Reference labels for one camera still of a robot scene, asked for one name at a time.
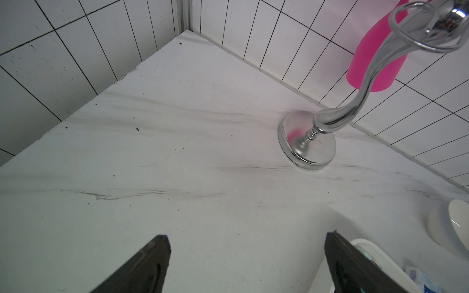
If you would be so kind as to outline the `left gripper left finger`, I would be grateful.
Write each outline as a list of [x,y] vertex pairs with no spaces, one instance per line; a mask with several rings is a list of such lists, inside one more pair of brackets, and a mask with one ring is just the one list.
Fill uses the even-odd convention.
[[157,235],[119,267],[94,293],[160,293],[169,267],[171,245]]

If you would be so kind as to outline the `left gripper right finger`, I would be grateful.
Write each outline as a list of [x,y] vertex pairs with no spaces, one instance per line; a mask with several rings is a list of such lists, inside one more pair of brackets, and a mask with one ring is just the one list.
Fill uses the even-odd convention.
[[324,252],[336,293],[405,291],[338,232],[328,232]]

